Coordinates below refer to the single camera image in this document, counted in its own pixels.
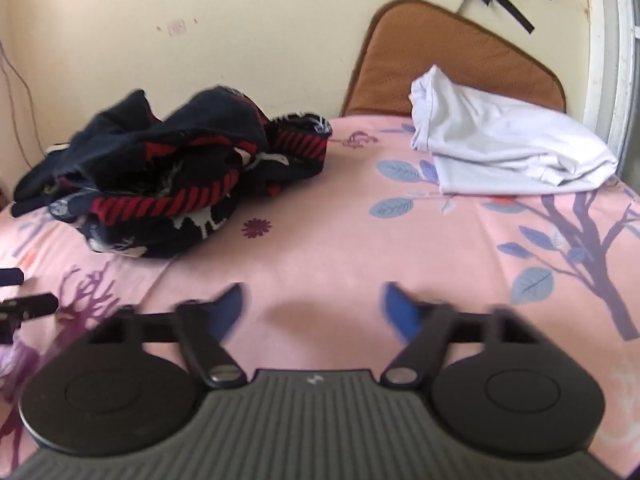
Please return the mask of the brown mesh cushion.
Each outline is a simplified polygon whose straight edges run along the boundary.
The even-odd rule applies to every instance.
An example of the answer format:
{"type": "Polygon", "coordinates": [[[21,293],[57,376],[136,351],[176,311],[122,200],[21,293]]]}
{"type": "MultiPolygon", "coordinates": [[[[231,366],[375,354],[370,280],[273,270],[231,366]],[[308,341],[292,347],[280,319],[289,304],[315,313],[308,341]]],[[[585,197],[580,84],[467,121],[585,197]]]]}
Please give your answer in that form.
{"type": "Polygon", "coordinates": [[[552,70],[494,32],[424,0],[393,0],[372,16],[341,115],[411,115],[411,84],[432,67],[456,84],[564,113],[552,70]]]}

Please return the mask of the white folded garment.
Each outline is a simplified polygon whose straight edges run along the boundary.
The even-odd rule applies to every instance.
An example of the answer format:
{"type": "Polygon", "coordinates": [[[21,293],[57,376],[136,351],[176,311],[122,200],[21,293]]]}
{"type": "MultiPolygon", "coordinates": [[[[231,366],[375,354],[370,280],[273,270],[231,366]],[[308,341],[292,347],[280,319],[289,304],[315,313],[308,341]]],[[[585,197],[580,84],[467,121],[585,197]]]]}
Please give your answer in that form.
{"type": "Polygon", "coordinates": [[[455,84],[436,65],[411,84],[411,147],[427,152],[444,194],[593,191],[618,160],[567,114],[455,84]]]}

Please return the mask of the pink floral bed sheet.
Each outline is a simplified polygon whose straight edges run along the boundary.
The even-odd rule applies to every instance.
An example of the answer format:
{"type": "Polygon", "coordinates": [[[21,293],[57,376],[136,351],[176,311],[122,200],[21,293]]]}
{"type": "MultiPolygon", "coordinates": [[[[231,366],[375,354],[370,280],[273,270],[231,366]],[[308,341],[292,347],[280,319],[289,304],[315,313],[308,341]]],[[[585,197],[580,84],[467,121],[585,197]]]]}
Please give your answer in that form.
{"type": "Polygon", "coordinates": [[[444,195],[431,157],[398,117],[337,119],[318,177],[247,200],[208,240],[168,261],[99,254],[39,209],[1,216],[1,263],[50,292],[55,315],[1,351],[1,470],[34,444],[16,400],[48,356],[125,304],[160,312],[245,286],[226,345],[258,368],[368,368],[401,346],[382,308],[395,282],[424,300],[510,306],[597,379],[592,450],[619,474],[639,463],[639,199],[620,179],[584,195],[444,195]]]}

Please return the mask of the navy red patterned sweater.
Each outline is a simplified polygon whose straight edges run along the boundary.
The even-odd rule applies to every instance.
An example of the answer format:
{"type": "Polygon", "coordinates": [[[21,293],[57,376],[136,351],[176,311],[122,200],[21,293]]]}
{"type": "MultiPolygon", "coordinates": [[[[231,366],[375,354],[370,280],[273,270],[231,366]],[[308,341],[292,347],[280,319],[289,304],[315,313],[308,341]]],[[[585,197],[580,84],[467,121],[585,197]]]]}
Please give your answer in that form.
{"type": "Polygon", "coordinates": [[[11,214],[46,208],[94,252],[168,259],[216,233],[243,200],[318,176],[331,136],[326,118],[270,118],[229,87],[164,119],[136,90],[22,177],[11,214]]]}

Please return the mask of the small wall sticker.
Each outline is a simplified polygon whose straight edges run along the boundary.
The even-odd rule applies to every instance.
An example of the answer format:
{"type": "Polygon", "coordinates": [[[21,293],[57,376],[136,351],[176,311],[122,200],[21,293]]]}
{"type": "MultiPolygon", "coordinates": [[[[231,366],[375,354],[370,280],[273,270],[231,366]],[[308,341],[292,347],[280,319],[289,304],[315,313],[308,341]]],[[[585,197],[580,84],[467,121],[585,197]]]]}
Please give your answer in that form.
{"type": "Polygon", "coordinates": [[[172,21],[167,25],[167,31],[170,36],[179,36],[186,32],[186,22],[183,18],[172,21]]]}

